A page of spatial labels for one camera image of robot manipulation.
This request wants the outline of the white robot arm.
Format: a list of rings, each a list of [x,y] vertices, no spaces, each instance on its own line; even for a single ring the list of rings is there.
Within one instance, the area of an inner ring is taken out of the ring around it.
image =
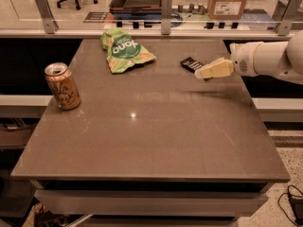
[[[218,58],[197,69],[197,79],[229,77],[236,73],[244,77],[270,76],[303,84],[303,31],[288,42],[252,42],[231,44],[230,59]]]

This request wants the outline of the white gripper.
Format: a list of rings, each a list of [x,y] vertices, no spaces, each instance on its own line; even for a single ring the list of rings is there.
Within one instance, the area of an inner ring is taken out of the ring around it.
[[[218,58],[194,72],[197,79],[216,79],[229,77],[234,72],[240,76],[256,77],[254,55],[261,42],[229,45],[231,61]]]

